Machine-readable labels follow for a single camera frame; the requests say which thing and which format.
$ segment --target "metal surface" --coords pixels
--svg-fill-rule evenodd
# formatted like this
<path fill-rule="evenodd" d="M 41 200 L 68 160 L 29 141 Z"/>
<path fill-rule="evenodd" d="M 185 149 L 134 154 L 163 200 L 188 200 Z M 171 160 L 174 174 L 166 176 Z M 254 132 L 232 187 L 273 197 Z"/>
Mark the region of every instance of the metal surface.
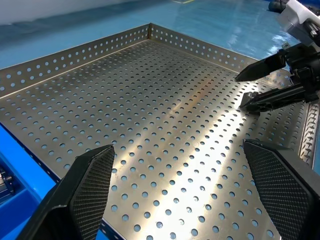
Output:
<path fill-rule="evenodd" d="M 151 38 L 157 29 L 178 34 L 152 27 Z M 114 144 L 104 218 L 126 239 L 279 239 L 242 140 L 272 141 L 298 154 L 307 107 L 242 112 L 244 92 L 270 87 L 234 82 L 235 69 L 161 38 L 3 97 L 1 123 L 58 178 L 84 151 Z"/>
<path fill-rule="evenodd" d="M 319 104 L 310 104 L 306 116 L 299 153 L 300 158 L 313 168 L 319 122 Z"/>
<path fill-rule="evenodd" d="M 236 73 L 241 72 L 248 65 L 257 61 L 252 57 L 241 55 L 152 23 L 150 27 L 150 38 L 152 40 L 217 64 Z M 287 70 L 279 69 L 259 79 L 259 81 L 271 85 L 274 88 L 283 88 L 291 85 L 289 76 L 290 73 Z"/>
<path fill-rule="evenodd" d="M 0 98 L 146 40 L 148 33 L 147 24 L 1 69 Z"/>

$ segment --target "robotic arm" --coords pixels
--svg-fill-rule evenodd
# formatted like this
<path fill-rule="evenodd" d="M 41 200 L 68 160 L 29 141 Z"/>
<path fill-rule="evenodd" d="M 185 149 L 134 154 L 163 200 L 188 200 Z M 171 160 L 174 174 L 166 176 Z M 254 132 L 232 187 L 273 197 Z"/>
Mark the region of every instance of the robotic arm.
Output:
<path fill-rule="evenodd" d="M 255 81 L 273 71 L 290 67 L 291 84 L 265 93 L 246 92 L 240 108 L 248 112 L 266 112 L 293 103 L 319 99 L 320 90 L 320 17 L 296 0 L 290 0 L 279 15 L 284 30 L 301 43 L 247 66 L 235 78 L 237 82 Z"/>

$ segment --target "blue floor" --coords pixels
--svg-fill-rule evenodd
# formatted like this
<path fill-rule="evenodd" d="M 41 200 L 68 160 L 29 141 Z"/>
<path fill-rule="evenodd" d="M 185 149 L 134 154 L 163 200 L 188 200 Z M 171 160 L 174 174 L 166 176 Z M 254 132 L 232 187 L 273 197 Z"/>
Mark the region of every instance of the blue floor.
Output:
<path fill-rule="evenodd" d="M 137 1 L 0 26 L 0 69 L 130 28 L 155 23 L 261 59 L 296 44 L 263 0 Z"/>

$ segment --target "textured gripper pad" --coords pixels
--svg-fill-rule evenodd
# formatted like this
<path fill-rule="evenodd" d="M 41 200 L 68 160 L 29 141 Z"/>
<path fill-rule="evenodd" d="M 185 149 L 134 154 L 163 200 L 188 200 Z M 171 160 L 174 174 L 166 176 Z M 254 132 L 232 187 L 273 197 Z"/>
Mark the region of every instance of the textured gripper pad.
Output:
<path fill-rule="evenodd" d="M 313 209 L 311 193 L 272 151 L 245 142 L 244 153 L 260 200 L 282 239 L 300 239 Z"/>
<path fill-rule="evenodd" d="M 84 240 L 95 240 L 106 208 L 115 157 L 113 147 L 97 154 L 72 201 L 73 218 Z"/>

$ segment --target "perforated metal tray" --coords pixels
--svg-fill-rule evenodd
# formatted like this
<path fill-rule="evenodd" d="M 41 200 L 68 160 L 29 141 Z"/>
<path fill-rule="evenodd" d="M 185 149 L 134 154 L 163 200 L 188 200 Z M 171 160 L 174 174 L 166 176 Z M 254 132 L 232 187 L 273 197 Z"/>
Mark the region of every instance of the perforated metal tray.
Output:
<path fill-rule="evenodd" d="M 312 164 L 319 110 L 242 112 L 243 93 L 289 84 L 285 70 L 234 82 L 255 61 L 151 23 L 0 70 L 0 121 L 56 181 L 76 156 L 114 144 L 109 236 L 279 239 L 242 140 Z"/>

